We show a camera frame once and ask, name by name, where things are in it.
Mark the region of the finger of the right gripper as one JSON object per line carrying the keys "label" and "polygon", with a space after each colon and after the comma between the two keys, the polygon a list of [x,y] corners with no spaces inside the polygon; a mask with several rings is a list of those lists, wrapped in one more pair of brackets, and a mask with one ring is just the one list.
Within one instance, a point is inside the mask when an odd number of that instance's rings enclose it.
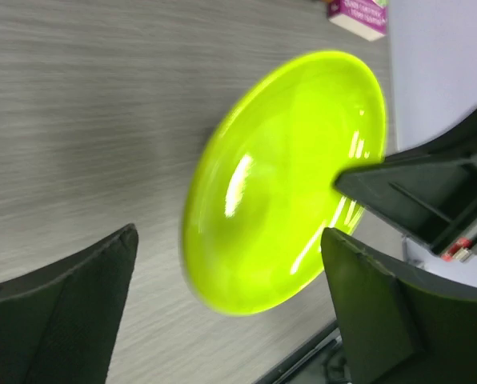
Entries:
{"label": "finger of the right gripper", "polygon": [[421,146],[342,171],[334,187],[443,260],[477,256],[477,108]]}

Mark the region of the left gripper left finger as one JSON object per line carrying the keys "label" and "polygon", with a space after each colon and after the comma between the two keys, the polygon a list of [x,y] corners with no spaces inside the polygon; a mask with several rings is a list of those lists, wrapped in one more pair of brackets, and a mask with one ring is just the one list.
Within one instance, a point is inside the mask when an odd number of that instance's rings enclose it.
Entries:
{"label": "left gripper left finger", "polygon": [[104,383],[137,253],[128,224],[0,282],[0,383]]}

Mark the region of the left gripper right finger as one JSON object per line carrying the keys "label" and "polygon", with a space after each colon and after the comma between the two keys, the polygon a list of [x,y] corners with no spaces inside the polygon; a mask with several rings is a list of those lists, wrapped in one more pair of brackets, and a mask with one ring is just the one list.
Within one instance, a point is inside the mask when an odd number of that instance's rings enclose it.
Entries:
{"label": "left gripper right finger", "polygon": [[321,251],[353,383],[477,383],[476,287],[336,228]]}

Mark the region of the lime green plate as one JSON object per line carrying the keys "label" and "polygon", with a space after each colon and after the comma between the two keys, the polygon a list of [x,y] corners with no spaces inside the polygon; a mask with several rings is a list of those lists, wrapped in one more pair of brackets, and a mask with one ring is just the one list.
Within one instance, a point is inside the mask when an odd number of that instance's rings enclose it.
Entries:
{"label": "lime green plate", "polygon": [[181,225],[182,268],[212,310],[248,316],[294,297],[324,269],[326,228],[354,232],[363,206],[339,173],[380,163],[387,108],[353,54],[315,51],[253,86],[210,136]]}

